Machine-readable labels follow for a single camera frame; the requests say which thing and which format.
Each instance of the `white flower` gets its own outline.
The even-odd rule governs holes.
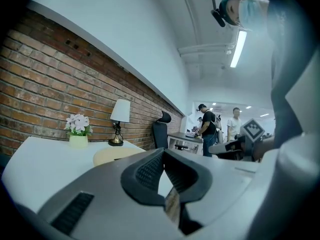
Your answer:
[[[86,130],[85,127],[87,126],[89,126],[89,118],[87,116],[84,116],[83,114],[71,114],[70,117],[66,119],[64,129],[81,134],[82,131]]]
[[[70,124],[70,130],[73,131],[76,128],[76,125],[74,123]]]
[[[65,130],[69,130],[70,129],[70,122],[66,122],[65,124],[65,127],[64,127]]]

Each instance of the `white pipe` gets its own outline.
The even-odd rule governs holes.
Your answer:
[[[199,26],[197,24],[197,22],[199,22],[197,19],[195,19],[196,17],[196,14],[193,12],[192,10],[192,7],[189,3],[189,1],[192,1],[192,0],[184,0],[185,2],[185,6],[189,12],[189,15],[190,15],[190,19],[191,19],[191,22],[192,22],[192,27],[193,27],[193,32],[194,32],[194,36],[195,36],[195,41],[196,43],[198,44],[199,43]]]
[[[207,43],[207,44],[199,44],[199,45],[181,47],[181,48],[178,48],[178,51],[180,53],[183,53],[184,51],[189,51],[189,50],[193,50],[193,49],[198,50],[198,49],[216,48],[216,47],[230,46],[230,45],[235,45],[235,44],[234,43]]]
[[[216,62],[186,62],[185,63],[187,66],[188,65],[203,65],[203,66],[223,66],[222,63],[216,63]]]
[[[205,51],[191,51],[186,53],[180,53],[181,57],[187,57],[190,55],[205,55],[205,54],[226,54],[224,50],[205,50]]]

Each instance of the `red brick wall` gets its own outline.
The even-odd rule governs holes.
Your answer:
[[[181,125],[182,115],[139,79],[73,32],[30,10],[3,42],[0,91],[0,152],[7,155],[29,136],[67,140],[63,128],[70,114],[89,117],[92,141],[110,139],[110,115],[119,98],[131,101],[123,138],[145,150],[154,148],[151,126],[162,110],[172,118],[169,132],[178,132]]]

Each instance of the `black office chair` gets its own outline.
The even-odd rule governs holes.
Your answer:
[[[171,122],[171,116],[167,113],[162,111],[162,118],[159,118],[157,121],[153,122],[152,124],[152,132],[154,138],[154,145],[155,148],[168,148],[168,128],[167,124]],[[178,150],[187,149],[188,146],[185,145],[178,145],[176,144],[175,147]]]

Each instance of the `black vent grille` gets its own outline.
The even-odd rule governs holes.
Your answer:
[[[79,193],[54,219],[51,225],[62,233],[69,235],[93,198],[94,195],[92,194]]]
[[[136,172],[137,181],[150,190],[158,191],[160,177],[164,171],[162,153],[142,165]]]

